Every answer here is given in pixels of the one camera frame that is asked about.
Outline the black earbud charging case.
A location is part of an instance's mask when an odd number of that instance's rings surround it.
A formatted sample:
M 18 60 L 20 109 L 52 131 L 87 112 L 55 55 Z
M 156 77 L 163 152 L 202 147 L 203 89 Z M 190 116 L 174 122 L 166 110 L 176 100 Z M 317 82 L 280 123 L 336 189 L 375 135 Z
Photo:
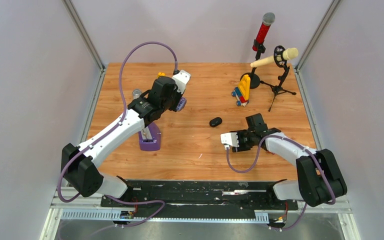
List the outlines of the black earbud charging case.
M 209 121 L 209 126 L 215 128 L 223 122 L 221 117 L 215 117 Z

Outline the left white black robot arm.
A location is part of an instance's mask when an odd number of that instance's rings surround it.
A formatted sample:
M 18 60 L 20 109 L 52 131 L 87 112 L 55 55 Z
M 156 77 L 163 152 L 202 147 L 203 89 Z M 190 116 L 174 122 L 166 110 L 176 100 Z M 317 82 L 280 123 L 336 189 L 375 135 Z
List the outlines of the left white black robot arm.
M 64 179 L 82 197 L 98 193 L 112 196 L 122 207 L 129 206 L 133 193 L 127 184 L 120 177 L 100 173 L 98 168 L 123 142 L 160 119 L 165 111 L 180 111 L 186 101 L 183 94 L 190 78 L 183 70 L 172 77 L 159 76 L 150 90 L 134 99 L 126 113 L 101 132 L 77 146 L 68 143 L 63 147 L 61 172 Z

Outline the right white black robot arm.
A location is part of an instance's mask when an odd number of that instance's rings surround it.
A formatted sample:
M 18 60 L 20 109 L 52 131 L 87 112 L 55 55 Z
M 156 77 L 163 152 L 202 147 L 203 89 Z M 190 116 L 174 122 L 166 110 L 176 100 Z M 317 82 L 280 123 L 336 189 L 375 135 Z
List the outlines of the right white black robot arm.
M 278 128 L 269 128 L 260 113 L 247 116 L 247 129 L 220 135 L 226 151 L 249 151 L 253 147 L 275 154 L 296 168 L 297 180 L 279 180 L 265 195 L 266 204 L 278 209 L 286 200 L 303 201 L 311 207 L 333 205 L 348 193 L 347 184 L 334 153 L 311 148 L 287 137 Z

